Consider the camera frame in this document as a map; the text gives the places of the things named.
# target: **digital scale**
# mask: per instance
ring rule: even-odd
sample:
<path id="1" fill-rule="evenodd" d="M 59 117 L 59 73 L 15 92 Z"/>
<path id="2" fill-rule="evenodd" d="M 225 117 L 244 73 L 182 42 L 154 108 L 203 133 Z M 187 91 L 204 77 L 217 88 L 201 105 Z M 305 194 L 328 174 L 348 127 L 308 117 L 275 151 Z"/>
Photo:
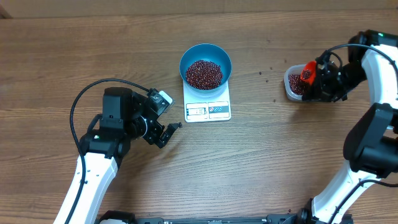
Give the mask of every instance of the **digital scale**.
<path id="1" fill-rule="evenodd" d="M 184 114 L 187 123 L 229 121 L 231 119 L 231 102 L 229 100 L 228 82 L 213 93 L 199 93 L 185 82 Z"/>

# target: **blue bowl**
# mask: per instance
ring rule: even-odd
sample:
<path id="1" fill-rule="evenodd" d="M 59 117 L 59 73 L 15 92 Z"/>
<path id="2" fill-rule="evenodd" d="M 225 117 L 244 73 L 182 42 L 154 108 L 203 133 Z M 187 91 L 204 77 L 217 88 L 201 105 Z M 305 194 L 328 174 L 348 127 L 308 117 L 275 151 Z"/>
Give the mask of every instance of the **blue bowl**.
<path id="1" fill-rule="evenodd" d="M 223 79 L 221 85 L 212 90 L 199 90 L 188 84 L 185 74 L 194 62 L 198 60 L 205 60 L 214 62 L 221 66 L 221 72 L 223 73 Z M 180 74 L 183 81 L 191 87 L 191 89 L 199 93 L 214 93 L 222 88 L 225 88 L 225 83 L 229 80 L 232 72 L 232 62 L 228 54 L 219 46 L 214 44 L 198 44 L 188 49 L 181 58 L 180 61 Z"/>

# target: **wooden surface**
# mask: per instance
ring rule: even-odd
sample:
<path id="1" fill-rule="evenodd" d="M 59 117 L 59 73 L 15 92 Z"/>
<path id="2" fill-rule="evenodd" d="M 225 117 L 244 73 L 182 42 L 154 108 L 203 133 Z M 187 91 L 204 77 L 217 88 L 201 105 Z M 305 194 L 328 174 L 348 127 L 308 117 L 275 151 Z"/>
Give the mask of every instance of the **wooden surface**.
<path id="1" fill-rule="evenodd" d="M 182 122 L 178 63 L 203 42 L 232 59 L 231 121 L 184 123 L 162 150 L 134 141 L 99 214 L 297 211 L 341 167 L 345 137 L 369 107 L 368 87 L 362 83 L 345 102 L 293 103 L 284 72 L 360 30 L 398 34 L 397 24 L 395 9 L 1 20 L 0 223 L 53 222 L 75 171 L 68 117 L 84 86 L 114 77 L 165 90 L 176 104 L 160 122 Z M 337 53 L 347 59 L 346 50 Z M 83 95 L 75 112 L 78 136 L 101 111 L 107 86 L 120 85 Z M 350 211 L 356 223 L 397 223 L 398 190 L 374 186 Z"/>
<path id="2" fill-rule="evenodd" d="M 0 0 L 13 18 L 395 9 L 397 0 Z"/>

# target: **clear container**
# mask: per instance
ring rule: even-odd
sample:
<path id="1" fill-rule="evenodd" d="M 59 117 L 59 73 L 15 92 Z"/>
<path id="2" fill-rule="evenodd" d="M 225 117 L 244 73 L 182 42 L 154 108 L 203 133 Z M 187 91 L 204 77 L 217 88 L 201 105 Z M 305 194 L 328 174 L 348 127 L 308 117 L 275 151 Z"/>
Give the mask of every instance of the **clear container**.
<path id="1" fill-rule="evenodd" d="M 295 94 L 289 85 L 289 76 L 293 74 L 301 74 L 302 70 L 304 69 L 305 65 L 294 65 L 291 66 L 285 73 L 285 89 L 287 98 L 292 101 L 301 101 L 302 95 Z"/>

